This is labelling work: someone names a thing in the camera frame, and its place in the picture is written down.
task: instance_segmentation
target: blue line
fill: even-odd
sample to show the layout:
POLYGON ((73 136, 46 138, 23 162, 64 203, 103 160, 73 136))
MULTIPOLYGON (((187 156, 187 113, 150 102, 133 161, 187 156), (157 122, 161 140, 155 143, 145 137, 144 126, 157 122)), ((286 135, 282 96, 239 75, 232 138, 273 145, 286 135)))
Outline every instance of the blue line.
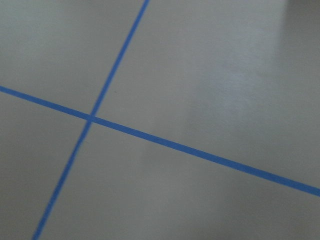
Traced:
MULTIPOLYGON (((33 103, 36 103, 36 104, 39 104, 39 105, 42 105, 45 107, 52 108, 54 110, 57 110, 57 111, 60 111, 60 112, 63 112, 63 113, 66 113, 66 114, 69 114, 69 115, 72 115, 75 117, 79 117, 81 119, 87 120, 88 118, 90 118, 90 115, 85 114, 83 112, 76 111, 71 108, 61 106, 61 105, 58 105, 58 104, 55 104, 55 103, 52 103, 49 101, 45 101, 45 100, 42 100, 37 97, 33 97, 30 95, 9 89, 9 88, 5 88, 3 86, 0 86, 0 92, 10 94, 10 95, 16 96, 18 98, 22 98, 27 101, 30 101, 30 102, 33 102, 33 103)), ((320 188, 310 186, 310 185, 307 185, 307 184, 304 184, 304 183, 301 183, 298 181, 294 181, 294 180, 291 180, 291 179, 288 179, 288 178, 285 178, 285 177, 282 177, 279 175, 275 175, 273 173, 263 171, 263 170, 260 170, 260 169, 242 164, 242 163, 228 160, 228 159, 210 154, 208 152, 204 152, 204 151, 201 151, 201 150, 189 147, 189 146, 182 145, 182 144, 174 142, 174 141, 170 141, 170 140, 158 137, 158 136, 154 136, 154 135, 127 127, 127 126, 123 126, 123 125, 115 123, 115 122, 104 120, 99 117, 92 117, 90 119, 93 123, 120 131, 122 133, 126 133, 126 134, 129 134, 129 135, 132 135, 132 136, 135 136, 135 137, 138 137, 138 138, 141 138, 141 139, 144 139, 144 140, 147 140, 147 141, 150 141, 150 142, 153 142, 153 143, 156 143, 156 144, 168 147, 168 148, 178 150, 178 151, 186 153, 186 154, 190 154, 190 155, 193 155, 193 156, 196 156, 196 157, 199 157, 199 158, 202 158, 202 159, 205 159, 205 160, 217 163, 217 164, 221 164, 226 167, 229 167, 229 168, 232 168, 232 169, 235 169, 235 170, 238 170, 238 171, 250 174, 250 175, 254 175, 259 178, 263 178, 263 179, 272 181, 274 183, 278 183, 278 184, 281 184, 281 185, 284 185, 284 186, 287 186, 287 187, 290 187, 290 188, 293 188, 296 190, 300 190, 302 192, 309 193, 309 194, 320 197, 320 188)))
POLYGON ((121 50, 120 50, 120 52, 119 52, 114 64, 113 64, 113 66, 112 66, 112 69, 111 69, 110 73, 108 74, 108 77, 107 77, 107 79, 105 81, 105 84, 103 85, 103 87, 101 89, 101 92, 100 92, 100 94, 99 94, 99 96, 98 96, 98 98, 97 98, 97 100, 96 100, 96 102, 95 102, 95 104, 94 104, 94 106, 92 108, 91 114, 90 114, 90 116, 87 116, 86 124, 85 124, 85 126, 84 126, 84 128, 83 128, 83 130, 81 132, 81 135, 80 135, 79 139, 76 142, 76 145, 75 145, 75 147, 74 147, 74 149, 72 151, 72 154, 71 154, 69 160, 67 161, 67 163, 66 163, 66 165, 64 167, 64 170, 63 170, 63 172, 62 172, 62 174, 60 176, 60 179, 59 179, 59 181, 58 181, 58 183, 57 183, 57 185, 56 185, 56 187, 55 187, 55 189, 54 189, 54 191, 52 193, 52 196, 51 196, 51 198, 50 198, 50 200, 49 200, 49 202, 48 202, 48 204, 47 204, 47 206, 46 206, 46 208, 44 210, 44 213, 43 213, 43 215, 42 215, 42 217, 41 217, 41 219, 40 219, 40 221, 38 223, 38 226, 37 226, 37 228, 36 228, 36 230, 35 230, 35 232, 34 232, 34 234, 32 236, 32 240, 38 240, 39 239, 39 237, 40 237, 40 235, 41 235, 41 233, 42 233, 42 231, 43 231, 43 229, 44 229, 44 227, 46 225, 46 222, 47 222, 47 220, 48 220, 48 218, 50 216, 50 213, 53 210, 53 207, 54 207, 54 205, 55 205, 55 203, 56 203, 56 201, 58 199, 58 196, 59 196, 59 194, 60 194, 60 192, 62 190, 62 187, 64 186, 64 183, 65 183, 65 181, 66 181, 66 179, 67 179, 67 177, 69 175, 69 172, 70 172, 70 170, 71 170, 71 168, 72 168, 72 166, 74 164, 74 161, 75 161, 75 158, 77 156, 77 153, 78 153, 83 141, 85 140, 85 138, 86 138, 86 136, 87 136, 87 134, 88 134, 88 132, 90 130, 90 127, 92 125, 92 121, 95 118, 96 113, 99 110, 99 107, 100 107, 100 105, 101 105, 101 103, 102 103, 102 101, 103 101, 103 99, 104 99, 104 97, 105 97, 105 95, 106 95, 106 93, 108 91, 108 88, 109 88, 109 86, 110 86, 110 84, 111 84, 111 82, 112 82, 112 80, 113 80, 113 78, 115 76, 115 73, 116 73, 116 71, 117 71, 117 69, 118 69, 118 67, 119 67, 119 65, 121 63, 121 60, 122 60, 122 58, 123 58, 123 56, 124 56, 124 54, 125 54, 125 52, 126 52, 126 50, 128 48, 128 45, 129 45, 129 43, 130 43, 130 41, 131 41, 131 39, 132 39, 137 27, 138 27, 138 24, 139 24, 139 22, 140 22, 140 20, 141 20, 141 18, 143 16, 143 13, 146 10, 148 2, 149 2, 149 0, 145 0, 143 5, 141 6, 140 11, 139 11, 139 13, 138 13, 138 15, 137 15, 132 27, 131 27, 131 30, 128 33, 127 38, 125 39, 125 41, 123 43, 123 46, 122 46, 122 48, 121 48, 121 50))
POLYGON ((0 92, 18 97, 20 99, 27 100, 29 102, 33 102, 35 104, 39 104, 39 105, 42 105, 42 106, 45 106, 45 107, 48 107, 48 108, 51 108, 54 110, 58 110, 58 111, 63 112, 65 114, 69 114, 69 115, 72 115, 72 116, 75 116, 75 117, 78 117, 81 119, 87 120, 90 116, 89 114, 83 113, 81 111, 77 111, 77 110, 74 110, 69 107, 65 107, 65 106, 50 102, 50 101, 46 101, 46 100, 43 100, 43 99, 35 97, 35 96, 30 96, 28 94, 25 94, 25 93, 22 93, 19 91, 15 91, 15 90, 6 88, 4 86, 0 86, 0 92))

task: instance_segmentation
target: gray floor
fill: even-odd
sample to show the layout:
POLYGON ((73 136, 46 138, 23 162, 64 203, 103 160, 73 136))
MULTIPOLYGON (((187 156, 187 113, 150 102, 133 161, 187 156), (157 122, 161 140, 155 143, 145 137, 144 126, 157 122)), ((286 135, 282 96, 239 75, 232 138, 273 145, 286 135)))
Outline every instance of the gray floor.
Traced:
MULTIPOLYGON (((0 1, 0 86, 89 114, 142 0, 0 1)), ((151 0, 97 116, 320 188, 320 2, 151 0)), ((0 92, 0 239, 85 120, 0 92)), ((320 198, 93 124, 41 240, 318 240, 320 198)))

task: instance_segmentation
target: floor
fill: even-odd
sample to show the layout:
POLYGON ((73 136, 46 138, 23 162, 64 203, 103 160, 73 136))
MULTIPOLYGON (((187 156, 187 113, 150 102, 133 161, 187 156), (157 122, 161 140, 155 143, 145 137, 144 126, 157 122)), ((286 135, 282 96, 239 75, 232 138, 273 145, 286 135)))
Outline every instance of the floor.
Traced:
POLYGON ((320 239, 320 2, 0 1, 0 238, 320 239))

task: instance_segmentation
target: concrete floor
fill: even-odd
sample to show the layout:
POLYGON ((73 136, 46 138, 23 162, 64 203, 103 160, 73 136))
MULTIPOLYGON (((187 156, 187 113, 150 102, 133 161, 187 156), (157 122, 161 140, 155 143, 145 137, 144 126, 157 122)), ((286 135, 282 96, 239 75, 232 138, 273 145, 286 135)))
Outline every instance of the concrete floor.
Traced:
MULTIPOLYGON (((0 1, 0 86, 90 114, 143 2, 0 1)), ((150 0, 96 116, 320 188, 319 13, 150 0)), ((0 110, 0 239, 35 240, 86 120, 5 91, 0 110)), ((316 194, 93 123, 39 239, 318 240, 319 226, 316 194)))

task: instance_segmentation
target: blue floor marking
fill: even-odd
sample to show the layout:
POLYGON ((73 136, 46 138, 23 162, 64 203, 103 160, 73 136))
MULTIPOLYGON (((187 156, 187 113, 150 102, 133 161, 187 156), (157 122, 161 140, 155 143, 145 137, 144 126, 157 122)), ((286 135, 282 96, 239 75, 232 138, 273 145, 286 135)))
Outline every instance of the blue floor marking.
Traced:
MULTIPOLYGON (((82 113, 82 112, 73 110, 71 108, 65 107, 65 106, 54 104, 54 103, 42 100, 37 97, 32 97, 32 96, 29 96, 24 93, 20 93, 15 90, 11 90, 9 88, 5 88, 5 87, 0 86, 0 92, 19 97, 19 98, 25 99, 27 101, 42 105, 42 106, 48 107, 48 105, 49 105, 49 107, 52 109, 55 109, 57 111, 60 111, 60 112, 66 113, 66 114, 70 114, 72 116, 79 117, 81 119, 87 120, 88 118, 90 118, 90 115, 88 115, 86 113, 82 113)), ((159 145, 162 145, 162 146, 165 146, 165 147, 168 147, 168 148, 172 148, 172 149, 178 150, 180 152, 190 154, 190 155, 196 156, 198 158, 202 158, 202 159, 205 159, 205 160, 208 160, 208 161, 211 161, 211 162, 214 162, 214 163, 217 163, 217 164, 220 164, 220 165, 223 165, 223 166, 250 174, 250 175, 254 175, 256 177, 266 179, 266 180, 269 180, 271 182, 274 182, 274 183, 277 183, 280 185, 284 185, 284 186, 287 186, 287 187, 290 187, 290 188, 293 188, 296 190, 300 190, 302 192, 309 193, 309 194, 320 197, 320 188, 317 188, 314 186, 310 186, 310 185, 307 185, 307 184, 304 184, 304 183, 301 183, 298 181, 294 181, 294 180, 288 179, 286 177, 282 177, 282 176, 279 176, 279 175, 276 175, 276 174, 273 174, 273 173, 270 173, 267 171, 263 171, 263 170, 260 170, 260 169, 257 169, 257 168, 254 168, 254 167, 251 167, 251 166, 248 166, 248 165, 236 162, 236 161, 228 160, 226 158, 219 157, 219 156, 210 154, 208 152, 204 152, 204 151, 201 151, 201 150, 198 150, 198 149, 186 146, 186 145, 182 145, 180 143, 170 141, 170 140, 158 137, 158 136, 154 136, 154 135, 148 134, 146 132, 139 131, 139 130, 136 130, 136 129, 133 129, 133 128, 130 128, 130 127, 127 127, 127 126, 124 126, 124 125, 121 125, 121 124, 118 124, 115 122, 111 122, 111 121, 108 121, 108 120, 105 120, 105 119, 102 119, 102 118, 99 118, 96 116, 91 118, 91 122, 108 127, 108 128, 111 128, 111 129, 114 129, 114 130, 117 130, 117 131, 120 131, 122 133, 126 133, 129 135, 132 135, 132 136, 159 144, 159 145)))
MULTIPOLYGON (((107 93, 107 91, 109 89, 109 86, 110 86, 110 84, 111 84, 111 82, 112 82, 112 80, 113 80, 113 78, 115 76, 115 73, 116 73, 116 71, 117 71, 117 69, 118 69, 118 67, 119 67, 119 65, 121 63, 121 60, 122 60, 124 54, 126 53, 126 50, 127 50, 128 46, 129 46, 129 43, 130 43, 130 41, 131 41, 131 39, 132 39, 132 37, 133 37, 137 27, 138 27, 138 24, 139 24, 139 22, 140 22, 140 20, 141 20, 141 18, 143 16, 147 6, 148 6, 148 3, 149 3, 149 0, 145 0, 143 2, 142 6, 140 8, 140 11, 139 11, 139 13, 138 13, 138 15, 137 15, 137 17, 136 17, 136 19, 135 19, 130 31, 129 31, 129 33, 128 33, 128 35, 127 35, 127 37, 126 37, 126 39, 125 39, 125 41, 124 41, 124 43, 123 43, 123 45, 121 47, 121 50, 120 50, 120 52, 119 52, 119 54, 118 54, 118 56, 117 56, 117 58, 116 58, 116 60, 115 60, 115 62, 113 64, 113 66, 112 66, 112 69, 111 69, 110 73, 108 74, 108 77, 106 78, 103 87, 101 88, 100 94, 99 94, 97 100, 95 101, 95 104, 94 104, 94 106, 92 108, 92 111, 91 111, 90 115, 89 116, 82 116, 82 117, 86 117, 86 123, 85 123, 85 125, 83 127, 83 130, 82 130, 82 132, 81 132, 81 134, 80 134, 75 146, 74 146, 74 149, 73 149, 73 151, 72 151, 72 153, 70 155, 70 158, 68 159, 68 161, 67 161, 67 163, 66 163, 66 165, 64 167, 64 170, 63 170, 63 172, 62 172, 62 174, 61 174, 61 176, 59 178, 59 181, 58 181, 57 185, 54 188, 52 196, 51 196, 51 198, 50 198, 50 200, 49 200, 49 202, 48 202, 48 204, 47 204, 47 206, 46 206, 46 208, 44 210, 44 213, 43 213, 43 215, 42 215, 42 217, 41 217, 41 219, 40 219, 40 221, 38 223, 38 226, 37 226, 37 228, 36 228, 36 230, 35 230, 35 232, 34 232, 34 234, 32 236, 32 240, 38 240, 39 239, 39 237, 40 237, 40 235, 41 235, 41 233, 42 233, 42 231, 43 231, 43 229, 44 229, 44 227, 46 225, 46 222, 47 222, 47 220, 48 220, 48 218, 50 216, 50 213, 53 210, 53 207, 54 207, 54 205, 55 205, 55 203, 56 203, 56 201, 58 199, 58 196, 59 196, 59 194, 60 194, 60 192, 62 190, 62 187, 63 187, 63 185, 64 185, 64 183, 65 183, 65 181, 66 181, 66 179, 68 177, 68 174, 69 174, 69 172, 70 172, 70 170, 71 170, 71 168, 72 168, 72 166, 74 164, 74 161, 75 161, 75 158, 77 156, 77 153, 78 153, 82 143, 84 142, 84 140, 85 140, 85 138, 86 138, 86 136, 87 136, 87 134, 88 134, 88 132, 90 130, 90 127, 92 125, 92 120, 95 118, 95 116, 96 116, 96 114, 97 114, 97 112, 99 110, 99 107, 100 107, 100 105, 101 105, 101 103, 102 103, 102 101, 103 101, 103 99, 104 99, 104 97, 105 97, 105 95, 106 95, 106 93, 107 93)), ((17 96, 17 97, 21 97, 21 98, 24 98, 24 99, 27 98, 27 100, 32 100, 32 102, 38 101, 38 102, 40 102, 39 104, 41 104, 41 105, 44 105, 44 104, 48 105, 48 103, 49 103, 48 101, 42 101, 41 102, 40 101, 41 99, 33 98, 33 97, 31 97, 29 95, 26 95, 26 94, 20 95, 20 96, 17 96)), ((55 108, 55 107, 56 108, 61 108, 60 105, 50 105, 50 107, 51 108, 55 108)), ((70 112, 72 114, 78 114, 76 112, 71 111, 70 108, 61 108, 61 110, 68 111, 68 112, 70 112)))

